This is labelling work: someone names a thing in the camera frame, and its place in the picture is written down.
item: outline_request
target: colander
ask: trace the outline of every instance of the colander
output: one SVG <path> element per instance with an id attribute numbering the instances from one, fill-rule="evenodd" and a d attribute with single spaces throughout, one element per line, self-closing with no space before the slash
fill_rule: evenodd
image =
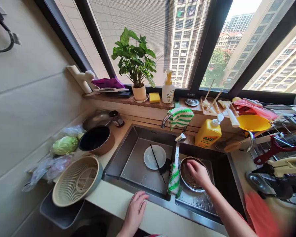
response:
<path id="1" fill-rule="evenodd" d="M 54 187 L 54 204 L 66 207 L 86 197 L 98 186 L 102 173 L 102 165 L 94 155 L 86 155 L 73 162 Z"/>

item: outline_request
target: double sink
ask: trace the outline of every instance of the double sink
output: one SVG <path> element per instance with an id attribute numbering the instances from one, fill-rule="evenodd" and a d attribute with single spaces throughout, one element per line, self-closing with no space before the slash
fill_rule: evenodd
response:
<path id="1" fill-rule="evenodd" d="M 132 193 L 143 190 L 149 195 L 149 201 L 227 236 L 206 192 L 195 193 L 180 179 L 183 190 L 176 198 L 167 193 L 167 184 L 172 162 L 177 159 L 180 163 L 187 156 L 199 158 L 208 169 L 216 188 L 245 218 L 243 192 L 232 159 L 229 154 L 203 149 L 184 141 L 175 142 L 178 135 L 132 124 L 104 169 L 102 179 Z M 150 144 L 159 145 L 166 152 L 167 162 L 161 169 L 166 184 L 158 171 L 149 169 L 144 163 L 143 155 Z"/>

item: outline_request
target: white soap dispenser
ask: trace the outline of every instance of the white soap dispenser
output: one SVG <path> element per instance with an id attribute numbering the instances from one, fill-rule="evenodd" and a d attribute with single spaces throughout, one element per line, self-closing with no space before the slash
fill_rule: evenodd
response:
<path id="1" fill-rule="evenodd" d="M 174 85 L 171 80 L 172 70 L 167 69 L 167 79 L 162 86 L 162 102 L 166 104 L 170 104 L 173 102 L 174 96 Z"/>

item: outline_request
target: black cable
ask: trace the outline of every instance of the black cable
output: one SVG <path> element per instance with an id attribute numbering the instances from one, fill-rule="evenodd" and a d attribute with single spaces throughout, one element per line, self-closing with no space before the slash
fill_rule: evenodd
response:
<path id="1" fill-rule="evenodd" d="M 13 48 L 14 37 L 13 37 L 13 34 L 10 31 L 10 29 L 3 23 L 2 20 L 0 20 L 0 25 L 2 25 L 2 27 L 9 33 L 9 36 L 10 36 L 10 45 L 5 49 L 0 50 L 0 53 L 3 53 L 3 52 L 7 52 L 7 51 L 9 51 L 9 50 L 11 50 Z"/>

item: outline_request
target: sky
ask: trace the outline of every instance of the sky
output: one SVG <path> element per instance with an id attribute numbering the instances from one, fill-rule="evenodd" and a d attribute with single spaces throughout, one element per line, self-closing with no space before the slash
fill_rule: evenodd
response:
<path id="1" fill-rule="evenodd" d="M 261 2 L 262 0 L 234 0 L 226 21 L 230 21 L 231 17 L 234 15 L 254 13 Z"/>

